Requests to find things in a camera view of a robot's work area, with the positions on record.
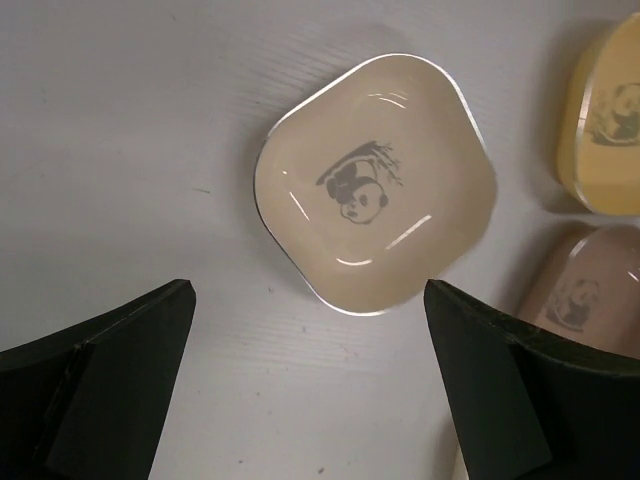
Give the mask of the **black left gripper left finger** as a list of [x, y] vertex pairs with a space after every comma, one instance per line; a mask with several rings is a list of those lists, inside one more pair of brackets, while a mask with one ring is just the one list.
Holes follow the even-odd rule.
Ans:
[[2, 478], [148, 478], [195, 307], [173, 280], [3, 351]]

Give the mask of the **cream panda plate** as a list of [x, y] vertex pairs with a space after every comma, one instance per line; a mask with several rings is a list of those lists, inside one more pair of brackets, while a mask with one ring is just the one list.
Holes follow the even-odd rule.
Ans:
[[424, 57], [388, 53], [276, 122], [253, 194], [264, 227], [324, 304], [376, 316], [477, 245], [497, 179], [453, 77]]

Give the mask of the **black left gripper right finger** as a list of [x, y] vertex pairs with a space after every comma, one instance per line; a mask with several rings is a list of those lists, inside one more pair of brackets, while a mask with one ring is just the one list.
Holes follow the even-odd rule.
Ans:
[[427, 324], [472, 479], [636, 479], [639, 362], [430, 280]]

